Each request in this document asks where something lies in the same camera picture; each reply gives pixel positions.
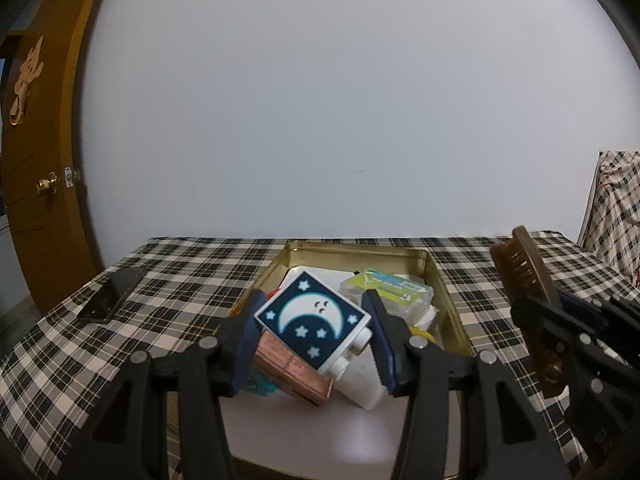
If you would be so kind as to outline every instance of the wooden door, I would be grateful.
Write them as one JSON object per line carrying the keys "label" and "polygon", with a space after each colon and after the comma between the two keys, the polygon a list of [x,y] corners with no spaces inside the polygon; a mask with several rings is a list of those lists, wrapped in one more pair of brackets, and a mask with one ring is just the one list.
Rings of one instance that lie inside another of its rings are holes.
{"label": "wooden door", "polygon": [[93,2],[43,0],[22,31],[2,110],[2,187],[9,227],[41,313],[100,270],[82,224],[72,160],[76,65]]}

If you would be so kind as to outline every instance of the black smartphone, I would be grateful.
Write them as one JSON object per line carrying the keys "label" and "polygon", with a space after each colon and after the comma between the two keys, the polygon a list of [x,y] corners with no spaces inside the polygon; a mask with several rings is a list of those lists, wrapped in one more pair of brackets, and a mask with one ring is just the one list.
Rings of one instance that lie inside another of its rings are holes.
{"label": "black smartphone", "polygon": [[108,323],[146,274],[140,267],[116,270],[76,316],[81,321]]}

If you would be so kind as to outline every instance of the star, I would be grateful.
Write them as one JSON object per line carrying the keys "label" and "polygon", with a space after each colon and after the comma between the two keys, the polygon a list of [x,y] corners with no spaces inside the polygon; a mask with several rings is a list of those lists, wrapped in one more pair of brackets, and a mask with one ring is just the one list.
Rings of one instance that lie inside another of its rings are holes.
{"label": "star", "polygon": [[300,325],[296,329],[296,337],[306,337],[307,332],[309,332],[309,329],[304,325]]}

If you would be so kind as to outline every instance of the wall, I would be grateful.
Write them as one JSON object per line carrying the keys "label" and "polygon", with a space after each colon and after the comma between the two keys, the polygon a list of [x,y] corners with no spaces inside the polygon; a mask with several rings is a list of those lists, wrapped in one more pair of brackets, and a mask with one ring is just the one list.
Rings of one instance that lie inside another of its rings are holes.
{"label": "wall", "polygon": [[0,316],[29,295],[15,255],[6,216],[0,217]]}
{"label": "wall", "polygon": [[575,239],[640,75],[595,0],[102,0],[80,103],[106,263],[151,236]]}

